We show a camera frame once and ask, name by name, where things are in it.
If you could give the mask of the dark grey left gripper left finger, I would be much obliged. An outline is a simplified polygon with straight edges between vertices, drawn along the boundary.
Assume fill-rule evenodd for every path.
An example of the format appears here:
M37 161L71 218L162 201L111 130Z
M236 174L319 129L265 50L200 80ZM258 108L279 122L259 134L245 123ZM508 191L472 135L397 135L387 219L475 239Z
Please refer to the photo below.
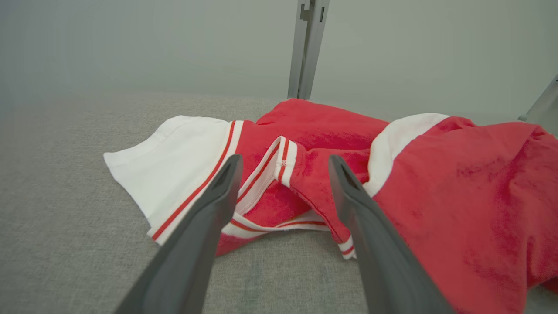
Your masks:
M227 159L145 268L117 314L200 314L221 231L233 217L243 159Z

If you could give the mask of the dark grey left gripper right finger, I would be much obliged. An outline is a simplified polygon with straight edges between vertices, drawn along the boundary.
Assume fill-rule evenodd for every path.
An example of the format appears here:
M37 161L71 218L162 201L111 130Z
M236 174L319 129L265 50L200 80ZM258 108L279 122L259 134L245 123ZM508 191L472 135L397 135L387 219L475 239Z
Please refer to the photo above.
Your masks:
M393 223L370 198L342 157L329 157L337 216L354 242L370 314L453 314Z

